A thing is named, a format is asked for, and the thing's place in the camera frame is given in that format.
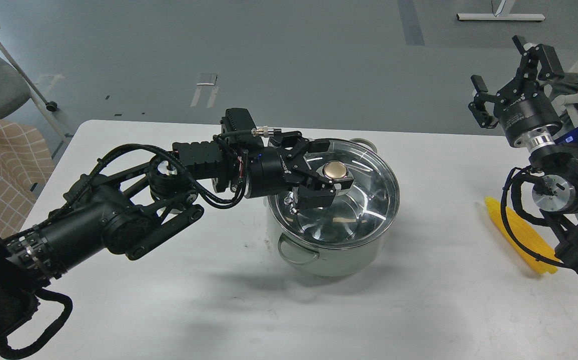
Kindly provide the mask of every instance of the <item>lid knob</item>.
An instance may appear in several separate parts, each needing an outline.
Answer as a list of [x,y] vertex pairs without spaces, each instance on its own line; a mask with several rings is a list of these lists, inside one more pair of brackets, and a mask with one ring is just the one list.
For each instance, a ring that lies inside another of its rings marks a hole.
[[346,178],[348,174],[348,169],[346,165],[339,161],[330,161],[325,164],[322,168],[322,173],[327,178],[331,180],[338,180],[341,178]]

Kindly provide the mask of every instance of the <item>stainless steel pot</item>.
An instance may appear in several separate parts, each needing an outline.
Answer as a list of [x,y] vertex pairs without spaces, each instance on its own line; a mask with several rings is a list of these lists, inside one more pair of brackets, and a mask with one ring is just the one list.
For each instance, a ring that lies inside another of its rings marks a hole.
[[380,236],[398,211],[398,182],[373,144],[354,140],[362,145],[330,139],[327,152],[305,156],[319,172],[337,168],[340,162],[347,176],[353,176],[351,189],[339,193],[330,207],[293,214],[293,193],[268,197],[271,242],[277,243],[280,257],[297,269],[319,276],[349,275],[371,264],[382,250]]

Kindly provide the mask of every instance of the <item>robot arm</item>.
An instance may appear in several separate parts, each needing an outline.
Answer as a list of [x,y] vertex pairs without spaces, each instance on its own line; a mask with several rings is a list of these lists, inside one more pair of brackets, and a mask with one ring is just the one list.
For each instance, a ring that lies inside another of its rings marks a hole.
[[[522,55],[515,77],[492,95],[483,79],[473,75],[476,94],[469,109],[481,128],[491,129],[500,123],[510,146],[529,150],[531,166],[517,176],[510,176],[505,189],[511,190],[513,207],[520,216],[554,231],[559,241],[556,257],[562,261],[554,265],[573,269],[578,274],[578,224],[564,216],[578,215],[578,136],[571,135],[576,132],[574,129],[558,139],[553,138],[562,123],[543,91],[547,80],[561,79],[564,72],[551,46],[527,43],[520,36],[514,36],[513,42]],[[559,96],[559,102],[565,100],[571,98]],[[494,104],[493,116],[485,107],[487,102]],[[520,186],[524,182],[533,183],[532,198],[543,218],[522,210]],[[506,203],[506,191],[502,203]]]
[[[172,151],[152,145],[118,146],[64,194],[67,203],[42,223],[0,239],[0,354],[21,359],[38,351],[66,322],[71,299],[44,287],[103,248],[137,260],[204,214],[195,203],[202,197],[218,209],[242,198],[293,191],[293,210],[329,207],[335,195],[351,187],[353,178],[330,178],[312,170],[304,155],[328,151],[327,139],[306,139],[298,131],[255,127],[246,109],[228,109],[222,134],[213,141],[174,143]],[[269,137],[264,146],[260,137]],[[114,159],[134,150],[154,153],[151,161],[113,175],[101,171]],[[219,198],[198,180],[212,179]],[[128,180],[135,183],[122,190]],[[153,203],[135,204],[133,196],[147,187]],[[31,319],[38,298],[58,301],[62,315],[31,346],[13,350],[7,335]]]

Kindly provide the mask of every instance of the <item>pot handle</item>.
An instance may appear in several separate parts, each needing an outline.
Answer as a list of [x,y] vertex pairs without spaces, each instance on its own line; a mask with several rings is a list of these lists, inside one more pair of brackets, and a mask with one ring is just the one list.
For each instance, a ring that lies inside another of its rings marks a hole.
[[373,151],[376,154],[378,153],[378,148],[375,146],[375,144],[372,143],[371,141],[368,141],[367,139],[362,139],[361,137],[354,137],[349,141],[363,145],[365,146],[365,148],[371,149],[371,151]]
[[[303,262],[290,259],[288,256],[284,255],[284,253],[282,252],[282,244],[288,244],[288,246],[292,246],[294,249],[296,249],[298,251],[301,251],[303,253],[307,253],[308,255],[311,255],[311,259],[308,259],[307,261],[303,261]],[[288,263],[291,263],[294,265],[306,265],[306,264],[314,262],[315,260],[317,260],[320,257],[320,253],[318,253],[317,251],[313,251],[313,250],[305,248],[304,246],[300,246],[300,245],[296,244],[295,242],[291,241],[291,239],[289,239],[284,234],[280,235],[280,238],[278,239],[278,253],[280,253],[280,257],[285,262],[288,262]]]

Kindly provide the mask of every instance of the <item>chair wheel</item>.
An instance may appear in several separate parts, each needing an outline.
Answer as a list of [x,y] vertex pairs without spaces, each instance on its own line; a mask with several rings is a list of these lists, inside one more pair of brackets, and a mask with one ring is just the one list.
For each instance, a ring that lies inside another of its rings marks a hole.
[[55,101],[49,101],[45,105],[47,106],[47,110],[49,110],[50,112],[58,111],[58,103]]

